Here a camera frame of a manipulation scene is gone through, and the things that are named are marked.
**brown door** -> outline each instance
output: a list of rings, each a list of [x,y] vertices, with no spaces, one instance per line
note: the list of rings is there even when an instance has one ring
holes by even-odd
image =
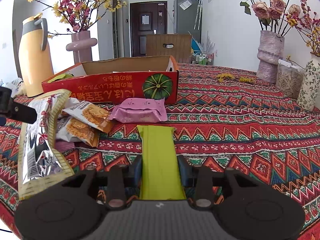
[[[167,33],[167,2],[131,3],[132,57],[146,55],[147,34]]]

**cardboard box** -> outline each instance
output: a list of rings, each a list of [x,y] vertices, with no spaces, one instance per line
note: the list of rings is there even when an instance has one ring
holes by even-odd
[[[81,73],[82,68],[87,76],[48,83],[63,73]],[[179,68],[172,56],[132,57],[78,63],[48,78],[42,87],[44,93],[68,89],[71,97],[92,103],[120,104],[126,98],[166,98],[166,104],[175,104],[178,82]]]
[[[172,55],[179,63],[191,63],[191,41],[189,34],[147,35],[147,56]]]

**textured vase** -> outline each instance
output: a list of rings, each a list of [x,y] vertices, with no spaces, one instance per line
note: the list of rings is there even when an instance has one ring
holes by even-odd
[[[320,85],[320,57],[311,55],[311,61],[306,66],[297,104],[306,111],[312,111]]]
[[[275,84],[278,73],[278,61],[283,58],[284,37],[271,31],[261,31],[258,59],[260,59],[257,77]]]
[[[97,45],[96,38],[90,38],[90,31],[71,34],[72,42],[66,46],[67,51],[73,51],[75,64],[78,62],[92,61],[91,47]]]

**red cardboard box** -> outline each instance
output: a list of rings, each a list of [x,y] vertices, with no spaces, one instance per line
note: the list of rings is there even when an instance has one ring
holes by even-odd
[[[86,73],[48,83],[63,73]],[[42,82],[44,93],[68,89],[71,97],[92,103],[120,104],[126,98],[166,98],[175,104],[179,82],[179,68],[172,56],[117,58],[78,63]]]

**red tablecloth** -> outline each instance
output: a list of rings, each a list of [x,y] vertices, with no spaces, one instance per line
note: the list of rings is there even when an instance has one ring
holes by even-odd
[[[304,207],[306,221],[299,240],[320,239],[319,111],[302,111],[294,100],[262,80],[238,81],[240,76],[256,79],[253,72],[189,64],[180,64],[180,69],[177,104],[167,106],[169,121],[159,124],[176,128],[177,154],[216,171],[233,167],[272,185]],[[219,73],[236,78],[220,83]],[[0,218],[16,234],[20,127],[20,122],[12,120],[0,127]],[[139,154],[136,124],[121,123],[109,135],[100,135],[98,149],[79,143],[76,150],[64,153],[75,172],[89,165],[108,171],[115,164],[131,163]]]

